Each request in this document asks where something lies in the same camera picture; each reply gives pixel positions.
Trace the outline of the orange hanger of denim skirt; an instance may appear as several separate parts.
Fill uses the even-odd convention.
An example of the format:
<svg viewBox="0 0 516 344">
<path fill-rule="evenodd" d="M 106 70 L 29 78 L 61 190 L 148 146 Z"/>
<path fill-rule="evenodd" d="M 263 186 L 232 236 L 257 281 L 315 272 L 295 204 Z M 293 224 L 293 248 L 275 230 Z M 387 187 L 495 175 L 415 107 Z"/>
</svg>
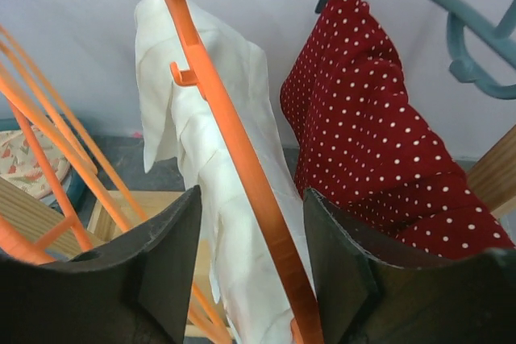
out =
<svg viewBox="0 0 516 344">
<path fill-rule="evenodd" d="M 71 255 L 93 249 L 97 237 L 82 225 L 31 127 L 35 125 L 71 163 L 115 225 L 126 233 L 148 215 L 87 130 L 66 106 L 35 62 L 6 30 L 1 31 L 1 94 L 9 102 L 60 205 L 55 211 L 6 180 L 1 181 L 1 248 L 36 265 L 51 263 L 58 246 Z"/>
</svg>

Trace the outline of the white garment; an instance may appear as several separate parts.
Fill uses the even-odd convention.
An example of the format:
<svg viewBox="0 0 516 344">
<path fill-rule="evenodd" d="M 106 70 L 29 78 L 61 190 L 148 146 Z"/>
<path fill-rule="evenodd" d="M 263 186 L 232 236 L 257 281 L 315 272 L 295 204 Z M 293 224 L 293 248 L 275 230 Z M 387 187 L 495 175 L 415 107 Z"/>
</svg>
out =
<svg viewBox="0 0 516 344">
<path fill-rule="evenodd" d="M 193 23 L 260 160 L 298 254 L 308 264 L 302 199 L 293 183 L 269 100 L 264 51 L 189 4 Z M 202 194 L 201 237 L 210 245 L 210 285 L 239 343 L 291 343 L 293 313 L 235 165 L 207 102 L 177 85 L 171 63 L 187 65 L 164 0 L 135 8 L 135 71 L 144 167 L 175 159 L 186 188 Z"/>
</svg>

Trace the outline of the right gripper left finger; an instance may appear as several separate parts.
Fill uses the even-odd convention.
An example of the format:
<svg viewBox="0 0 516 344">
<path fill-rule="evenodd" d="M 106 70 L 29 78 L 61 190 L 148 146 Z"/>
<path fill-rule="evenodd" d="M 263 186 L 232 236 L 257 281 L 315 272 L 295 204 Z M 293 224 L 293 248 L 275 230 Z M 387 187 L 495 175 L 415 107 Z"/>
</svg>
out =
<svg viewBox="0 0 516 344">
<path fill-rule="evenodd" d="M 44 265 L 1 258 L 4 343 L 180 343 L 201 225 L 201 190 L 111 242 Z"/>
</svg>

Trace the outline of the red dotted garment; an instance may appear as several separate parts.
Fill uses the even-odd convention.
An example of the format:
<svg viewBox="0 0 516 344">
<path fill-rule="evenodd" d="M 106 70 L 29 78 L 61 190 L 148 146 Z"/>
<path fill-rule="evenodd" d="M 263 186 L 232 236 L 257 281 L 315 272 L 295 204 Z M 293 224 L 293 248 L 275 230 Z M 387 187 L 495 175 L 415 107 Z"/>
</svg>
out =
<svg viewBox="0 0 516 344">
<path fill-rule="evenodd" d="M 393 42 L 363 0 L 329 0 L 280 91 L 294 182 L 407 246 L 462 259 L 513 242 L 409 103 Z"/>
</svg>

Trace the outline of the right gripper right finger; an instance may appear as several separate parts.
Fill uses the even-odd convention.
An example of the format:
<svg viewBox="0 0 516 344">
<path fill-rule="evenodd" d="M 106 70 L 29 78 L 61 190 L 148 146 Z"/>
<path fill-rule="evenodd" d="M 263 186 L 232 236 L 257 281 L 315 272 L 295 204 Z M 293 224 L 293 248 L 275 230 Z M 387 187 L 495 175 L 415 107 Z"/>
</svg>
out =
<svg viewBox="0 0 516 344">
<path fill-rule="evenodd" d="M 515 253 L 450 260 L 383 235 L 314 189 L 306 240 L 327 343 L 512 343 Z"/>
</svg>

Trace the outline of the orange hanger of white garment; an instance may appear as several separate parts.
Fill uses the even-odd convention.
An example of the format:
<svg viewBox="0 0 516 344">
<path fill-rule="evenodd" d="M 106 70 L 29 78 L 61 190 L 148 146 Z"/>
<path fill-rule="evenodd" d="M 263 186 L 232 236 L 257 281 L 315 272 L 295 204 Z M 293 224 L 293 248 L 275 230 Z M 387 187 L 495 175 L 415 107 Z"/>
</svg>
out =
<svg viewBox="0 0 516 344">
<path fill-rule="evenodd" d="M 322 343 L 318 302 L 305 268 L 252 143 L 194 26 L 187 1 L 164 1 L 189 65 L 180 70 L 171 63 L 173 79 L 179 86 L 197 86 L 210 106 L 289 300 L 296 341 Z"/>
</svg>

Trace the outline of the grey-blue clothes hanger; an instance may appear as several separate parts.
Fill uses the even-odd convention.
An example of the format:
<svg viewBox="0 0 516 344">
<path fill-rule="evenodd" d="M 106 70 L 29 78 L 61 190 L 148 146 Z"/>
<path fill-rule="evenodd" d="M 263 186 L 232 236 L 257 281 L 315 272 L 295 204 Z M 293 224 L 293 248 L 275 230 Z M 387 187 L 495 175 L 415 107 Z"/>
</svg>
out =
<svg viewBox="0 0 516 344">
<path fill-rule="evenodd" d="M 510 38 L 515 31 L 515 3 L 512 2 L 498 25 L 462 0 L 430 0 L 447 12 L 447 51 L 451 57 L 450 74 L 462 84 L 473 84 L 482 93 L 496 99 L 514 100 L 515 86 L 500 85 L 471 56 L 466 47 L 464 30 L 469 29 L 479 40 L 515 67 L 515 42 Z M 329 0 L 318 0 L 314 12 L 323 11 Z"/>
</svg>

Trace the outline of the peach hanger of floral garment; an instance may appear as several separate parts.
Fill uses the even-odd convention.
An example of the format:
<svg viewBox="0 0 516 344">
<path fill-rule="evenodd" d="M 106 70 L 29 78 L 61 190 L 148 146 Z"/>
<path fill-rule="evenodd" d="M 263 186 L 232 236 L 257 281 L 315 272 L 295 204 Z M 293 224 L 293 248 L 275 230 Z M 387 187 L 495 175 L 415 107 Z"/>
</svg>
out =
<svg viewBox="0 0 516 344">
<path fill-rule="evenodd" d="M 1 219 L 4 343 L 180 343 L 188 323 L 212 342 L 231 336 L 194 282 L 201 193 L 192 188 L 155 217 L 137 204 L 85 128 L 29 60 L 1 68 L 30 169 L 45 180 L 60 220 L 28 239 Z M 73 166 L 122 233 L 95 246 L 61 179 L 47 138 Z"/>
</svg>

